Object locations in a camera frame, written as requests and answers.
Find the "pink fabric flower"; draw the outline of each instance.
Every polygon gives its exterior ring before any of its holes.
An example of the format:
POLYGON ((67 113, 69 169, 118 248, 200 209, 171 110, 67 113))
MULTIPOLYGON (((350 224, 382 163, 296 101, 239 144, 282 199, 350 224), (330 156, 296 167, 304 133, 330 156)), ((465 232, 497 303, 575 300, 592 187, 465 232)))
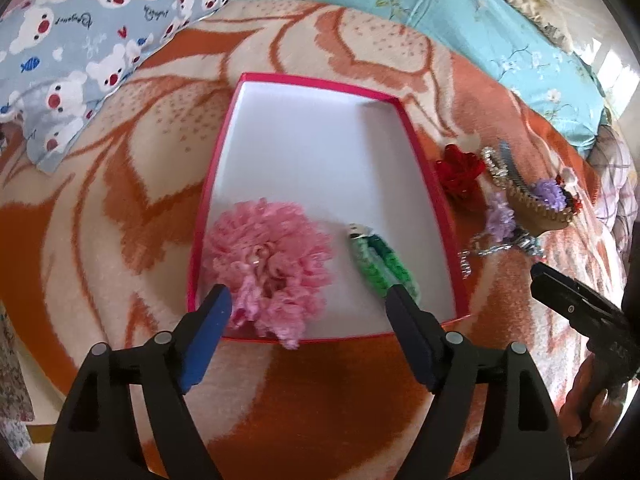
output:
POLYGON ((324 310, 322 286, 331 283, 329 235, 293 203, 239 202, 220 215, 204 239, 207 285, 223 283, 233 297, 229 326, 253 322, 285 348, 298 347, 306 322, 324 310))

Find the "green hair tie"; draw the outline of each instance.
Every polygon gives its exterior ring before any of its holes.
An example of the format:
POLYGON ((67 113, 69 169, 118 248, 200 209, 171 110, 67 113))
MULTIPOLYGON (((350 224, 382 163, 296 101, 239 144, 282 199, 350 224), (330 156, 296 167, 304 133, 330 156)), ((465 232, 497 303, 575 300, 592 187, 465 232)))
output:
POLYGON ((402 264, 395 251, 373 230, 360 224, 350 224, 351 252, 364 279, 381 298, 393 285, 404 285, 415 303, 420 303, 420 288, 402 264))

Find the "plaid fabric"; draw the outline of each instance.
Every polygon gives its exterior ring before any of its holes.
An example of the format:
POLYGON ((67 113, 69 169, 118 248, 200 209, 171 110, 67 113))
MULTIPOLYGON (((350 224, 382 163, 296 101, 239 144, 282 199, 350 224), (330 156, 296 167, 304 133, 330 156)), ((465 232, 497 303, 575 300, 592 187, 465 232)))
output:
POLYGON ((613 234, 618 253, 627 266, 631 233, 638 215, 635 196, 638 175, 629 148, 615 126, 600 125, 587 162, 600 177, 596 215, 613 234))

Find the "orange blanket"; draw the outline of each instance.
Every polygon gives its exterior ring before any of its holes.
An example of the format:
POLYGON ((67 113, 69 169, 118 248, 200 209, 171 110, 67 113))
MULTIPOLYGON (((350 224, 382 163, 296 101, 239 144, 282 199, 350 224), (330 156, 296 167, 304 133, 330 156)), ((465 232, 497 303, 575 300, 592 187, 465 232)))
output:
MULTIPOLYGON (((188 257, 212 146, 242 72, 340 80, 397 95, 430 158, 511 144, 525 179, 577 173, 584 212, 543 235, 549 263, 613 301, 622 268, 590 198, 597 177, 541 117, 427 37, 341 7, 289 0, 233 2, 183 31, 108 99, 56 173, 39 173, 12 139, 0 158, 0 299, 50 380, 66 391, 88 349, 141 344, 185 312, 188 257)), ((452 211, 460 245, 480 215, 452 211)), ((529 295, 519 251, 473 261, 476 344, 531 350, 561 404, 584 357, 564 319, 529 295)), ((134 396, 141 412, 142 396, 134 396)), ((393 478, 430 402, 393 335, 279 346, 223 342, 191 414, 228 480, 393 478)), ((478 432, 474 408, 458 460, 478 432)), ((140 435, 151 440, 140 416, 140 435)), ((147 451, 157 461, 151 446, 147 451)))

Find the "teal bedsheet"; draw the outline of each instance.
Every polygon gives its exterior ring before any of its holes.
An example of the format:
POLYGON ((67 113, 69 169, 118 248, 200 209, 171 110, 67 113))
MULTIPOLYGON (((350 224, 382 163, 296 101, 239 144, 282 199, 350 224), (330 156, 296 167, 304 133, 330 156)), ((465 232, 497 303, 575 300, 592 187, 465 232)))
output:
POLYGON ((314 0, 409 25, 462 54, 546 117, 583 155, 603 97, 582 61, 550 44, 504 0, 314 0))

